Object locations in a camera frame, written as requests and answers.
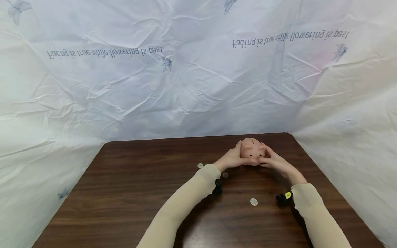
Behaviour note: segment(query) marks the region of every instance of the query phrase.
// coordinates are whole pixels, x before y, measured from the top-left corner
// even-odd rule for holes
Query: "beige sleeve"
[[[314,248],[351,248],[339,225],[310,183],[292,186],[295,209],[303,217]]]
[[[180,224],[194,206],[212,193],[219,177],[219,170],[212,164],[198,170],[161,207],[137,248],[172,248]]]

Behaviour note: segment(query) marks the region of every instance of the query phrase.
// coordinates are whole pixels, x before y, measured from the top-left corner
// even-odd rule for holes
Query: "person's left hand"
[[[234,168],[240,165],[259,165],[259,161],[251,158],[241,158],[240,157],[241,150],[241,140],[237,143],[236,147],[230,149],[223,155],[218,161],[213,163],[218,167],[220,172],[226,170],[227,168]]]

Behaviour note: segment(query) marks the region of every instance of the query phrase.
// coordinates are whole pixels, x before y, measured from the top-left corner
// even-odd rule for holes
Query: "wood grain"
[[[164,202],[198,170],[245,137],[297,167],[323,197],[353,248],[383,246],[287,133],[117,141],[103,146],[34,248],[135,247]],[[278,208],[285,182],[261,167],[228,169],[223,194],[199,203],[178,230],[176,248],[307,248],[304,222]],[[257,206],[250,199],[258,200]]]

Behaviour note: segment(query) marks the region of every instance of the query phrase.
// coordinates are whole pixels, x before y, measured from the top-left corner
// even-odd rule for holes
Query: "piggy bank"
[[[245,138],[241,142],[241,158],[259,159],[265,157],[266,145],[254,138]]]

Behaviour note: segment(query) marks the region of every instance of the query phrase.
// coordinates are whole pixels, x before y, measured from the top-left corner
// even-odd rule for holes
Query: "wrist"
[[[213,163],[213,165],[215,165],[217,167],[217,169],[219,170],[220,173],[222,173],[224,170],[227,169],[227,166],[225,164],[223,164],[221,161],[216,161]]]
[[[293,185],[297,185],[297,184],[304,184],[307,183],[307,180],[305,179],[305,177],[302,175],[302,173],[300,171],[298,171],[297,169],[291,170],[288,174],[287,174],[287,179],[290,182],[290,184]]]

